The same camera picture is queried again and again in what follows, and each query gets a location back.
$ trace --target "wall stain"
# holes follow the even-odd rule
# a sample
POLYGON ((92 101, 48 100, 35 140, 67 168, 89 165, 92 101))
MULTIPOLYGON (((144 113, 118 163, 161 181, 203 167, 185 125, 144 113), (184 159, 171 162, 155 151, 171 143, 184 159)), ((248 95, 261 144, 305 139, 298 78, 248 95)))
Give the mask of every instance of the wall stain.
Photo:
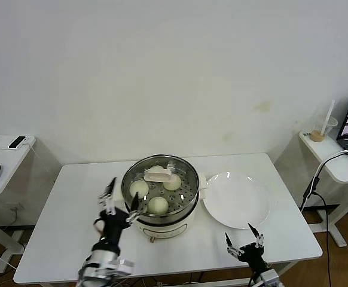
POLYGON ((272 107, 272 100, 262 100, 252 107, 252 111, 254 112, 269 112, 272 107))

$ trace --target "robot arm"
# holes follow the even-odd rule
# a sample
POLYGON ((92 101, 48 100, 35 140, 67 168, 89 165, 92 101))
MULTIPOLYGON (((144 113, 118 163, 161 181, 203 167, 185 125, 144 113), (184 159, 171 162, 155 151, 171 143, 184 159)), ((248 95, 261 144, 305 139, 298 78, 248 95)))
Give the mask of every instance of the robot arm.
POLYGON ((264 253, 264 237, 259 234, 258 230, 248 224, 257 241, 244 245, 241 248, 235 248, 226 235, 227 252, 241 262, 247 262, 252 271, 252 280, 255 282, 254 287, 283 287, 279 280, 279 275, 274 269, 267 267, 262 255, 264 253))
POLYGON ((107 186, 105 192, 99 197, 101 206, 100 217, 95 220, 94 226, 103 221, 103 230, 100 233, 99 241, 93 245, 91 255, 78 272, 77 287, 106 287, 110 286, 118 277, 132 274, 134 263, 120 259, 121 233, 137 220, 138 193, 133 199, 131 212, 128 214, 114 206, 112 192, 115 185, 115 178, 107 186))
MULTIPOLYGON (((126 213, 114 206, 112 193, 115 186, 114 178, 107 186, 105 192, 99 196, 101 207, 100 217, 95 220, 103 221, 103 229, 100 230, 99 241, 93 245, 91 255, 85 260, 78 272, 78 282, 76 287, 106 287, 111 286, 118 277, 128 276, 133 273, 134 263, 120 259, 121 233, 130 227, 138 219, 138 193, 135 195, 131 212, 126 213)), ((262 259, 264 253, 263 235, 249 224, 251 231, 256 237, 256 242, 252 242, 241 248, 235 248, 226 235, 227 252, 242 262, 247 262, 252 270, 252 280, 255 285, 252 287, 282 287, 278 274, 273 269, 267 268, 267 264, 262 259)))

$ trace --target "white plate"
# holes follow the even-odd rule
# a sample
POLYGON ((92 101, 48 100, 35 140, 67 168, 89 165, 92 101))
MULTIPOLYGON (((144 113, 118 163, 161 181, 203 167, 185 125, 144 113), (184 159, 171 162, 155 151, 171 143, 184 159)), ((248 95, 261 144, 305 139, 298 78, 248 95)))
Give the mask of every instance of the white plate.
POLYGON ((204 205, 220 223, 238 229, 256 227, 270 213, 268 192, 263 185, 239 172, 215 175, 207 182, 204 205))

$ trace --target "plastic cup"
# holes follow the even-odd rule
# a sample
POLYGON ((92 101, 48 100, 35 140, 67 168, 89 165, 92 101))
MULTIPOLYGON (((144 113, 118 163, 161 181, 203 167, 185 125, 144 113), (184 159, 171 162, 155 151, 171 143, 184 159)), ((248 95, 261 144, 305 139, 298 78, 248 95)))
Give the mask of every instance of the plastic cup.
POLYGON ((329 120, 327 122, 327 125, 323 131, 323 134, 321 134, 323 126, 324 126, 324 117, 317 117, 315 124, 313 125, 310 139, 314 142, 321 142, 325 139, 327 134, 332 130, 333 127, 337 126, 338 121, 334 117, 329 117, 329 120))

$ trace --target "lid handle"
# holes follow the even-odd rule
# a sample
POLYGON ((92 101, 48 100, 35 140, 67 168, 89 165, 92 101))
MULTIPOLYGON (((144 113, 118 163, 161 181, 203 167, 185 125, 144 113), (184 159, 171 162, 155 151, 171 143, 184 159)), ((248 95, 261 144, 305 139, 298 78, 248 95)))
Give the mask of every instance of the lid handle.
POLYGON ((169 169, 164 169, 161 166, 153 166, 145 171, 144 180, 154 182, 173 182, 172 172, 169 169))

